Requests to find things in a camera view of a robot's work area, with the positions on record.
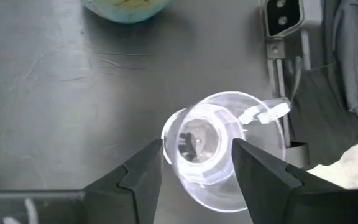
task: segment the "black robotic claw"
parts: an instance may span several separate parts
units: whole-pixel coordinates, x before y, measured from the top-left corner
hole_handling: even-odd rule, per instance
[[[152,224],[162,177],[162,140],[81,190],[0,191],[0,223]]]
[[[341,188],[241,139],[233,140],[232,158],[254,224],[358,223],[358,189]]]

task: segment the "scratch on table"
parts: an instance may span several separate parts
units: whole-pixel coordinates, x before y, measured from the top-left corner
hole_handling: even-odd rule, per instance
[[[40,172],[40,170],[38,169],[38,167],[35,165],[35,162],[34,162],[34,158],[32,156],[28,156],[28,155],[20,155],[18,153],[15,153],[15,152],[11,152],[11,151],[8,151],[8,150],[4,150],[5,153],[9,154],[9,155],[12,155],[12,156],[16,156],[18,158],[21,158],[21,159],[25,159],[25,160],[30,160],[31,162],[31,165],[32,167],[34,168],[35,172],[37,173],[37,175],[39,176],[39,178],[41,179],[41,183],[42,183],[42,187],[44,189],[48,189],[48,185],[44,179],[44,176],[42,175],[42,173]]]
[[[108,146],[105,149],[112,149],[112,148],[114,148],[116,146],[119,146],[119,145],[120,145],[120,143],[112,144],[111,146]]]
[[[157,56],[157,54],[137,54],[137,53],[122,53],[122,52],[93,52],[93,51],[84,51],[84,50],[57,50],[57,51],[73,53],[73,54],[117,55],[117,56],[128,56],[128,57]]]
[[[102,62],[107,62],[107,63],[109,63],[109,64],[111,64],[111,65],[114,65],[114,66],[117,66],[117,67],[120,66],[118,63],[113,62],[112,60],[102,60]]]
[[[77,81],[77,80],[82,80],[85,77],[76,77],[76,78],[69,78],[69,79],[62,79],[60,80],[61,82],[73,82],[73,81]]]
[[[122,78],[127,78],[127,79],[131,79],[131,77],[125,76],[125,75],[120,75],[114,72],[102,72],[102,71],[98,71],[97,73],[101,73],[101,74],[105,74],[105,75],[113,75],[113,76],[117,76],[117,77],[122,77]]]
[[[41,53],[37,58],[33,59],[31,66],[30,66],[29,70],[27,71],[27,73],[23,76],[23,79],[26,79],[27,77],[29,77],[30,75],[32,75],[34,73],[34,69],[38,65],[38,63],[41,61],[41,59],[43,59],[50,52],[57,50],[59,48],[62,48],[62,46],[60,46],[60,45],[54,46],[51,49],[48,49],[47,51]]]
[[[147,70],[147,68],[139,68],[139,67],[128,67],[128,66],[119,66],[119,67],[100,67],[100,68],[107,68],[107,69],[128,69],[128,70]]]

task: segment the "power socket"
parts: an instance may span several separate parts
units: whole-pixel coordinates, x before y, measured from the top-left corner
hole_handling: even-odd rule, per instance
[[[321,0],[269,0],[264,14],[267,38],[276,40],[319,27],[323,21]]]

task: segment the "table surface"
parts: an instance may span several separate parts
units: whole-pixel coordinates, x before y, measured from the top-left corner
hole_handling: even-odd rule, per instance
[[[0,0],[0,189],[82,188],[176,110],[219,91],[272,97],[259,1],[174,1],[134,25],[79,0]],[[252,223],[193,201],[165,164],[156,223]]]

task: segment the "transparent plastic container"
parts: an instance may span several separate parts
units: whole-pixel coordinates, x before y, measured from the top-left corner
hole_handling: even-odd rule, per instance
[[[286,98],[260,101],[240,92],[211,95],[173,114],[162,131],[164,156],[186,191],[218,212],[247,209],[231,159],[234,138],[285,159],[278,118],[291,104]]]

